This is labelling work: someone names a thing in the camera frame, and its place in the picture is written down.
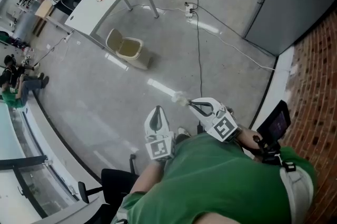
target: shoe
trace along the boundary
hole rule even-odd
[[[38,70],[40,68],[40,63],[35,64],[33,67],[34,67],[34,70]]]
[[[46,76],[46,78],[44,78],[41,82],[41,84],[42,84],[41,88],[45,88],[46,85],[48,85],[48,83],[49,83],[49,76]]]
[[[44,73],[39,73],[39,74],[37,75],[37,79],[38,79],[38,80],[43,80],[43,78],[44,78]]]
[[[192,135],[189,133],[189,131],[186,130],[185,128],[183,128],[183,127],[178,128],[178,135],[180,135],[180,134],[192,137]]]

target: gray floor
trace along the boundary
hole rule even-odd
[[[146,0],[129,1],[133,5],[147,4]],[[160,8],[184,8],[184,2],[196,0],[154,1]],[[200,0],[201,6],[238,32],[243,30],[253,4],[254,0]],[[131,153],[137,155],[138,172],[144,169],[148,156],[143,125],[156,105],[164,108],[174,131],[178,126],[196,131],[197,125],[187,108],[171,102],[161,86],[184,91],[192,98],[200,96],[195,16],[188,21],[178,10],[158,10],[160,17],[155,19],[147,7],[117,12],[122,8],[123,5],[117,6],[99,33],[105,38],[116,27],[124,36],[142,39],[154,55],[148,71],[111,61],[114,57],[78,33],[73,34],[68,44],[61,42],[41,61],[41,70],[51,81],[39,98],[66,141],[97,174],[106,167],[129,170]],[[205,11],[197,12],[200,28],[237,46],[260,64],[273,66],[274,57],[240,39]],[[32,41],[35,59],[47,52],[47,44],[53,46],[65,36],[62,30],[47,24],[41,36]],[[200,30],[200,52],[203,96],[214,97],[232,107],[237,120],[248,126],[270,71],[259,68],[204,30]]]

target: white strap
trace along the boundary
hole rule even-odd
[[[314,187],[308,173],[296,166],[296,171],[280,169],[280,176],[289,198],[291,223],[301,224],[312,202]]]

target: brick wall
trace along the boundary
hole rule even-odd
[[[292,124],[282,144],[318,174],[306,223],[337,223],[337,9],[295,46],[295,65],[287,84]]]

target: black hair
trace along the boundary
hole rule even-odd
[[[8,79],[7,79],[7,77],[4,76],[4,75],[1,75],[1,76],[0,76],[0,87],[2,87],[2,85],[3,85],[4,83],[6,83],[6,82],[9,82]]]
[[[13,61],[13,57],[10,56],[10,55],[7,55],[7,56],[5,57],[5,60],[4,60],[5,66],[7,66],[7,64],[10,63],[10,62],[12,62],[12,61]]]

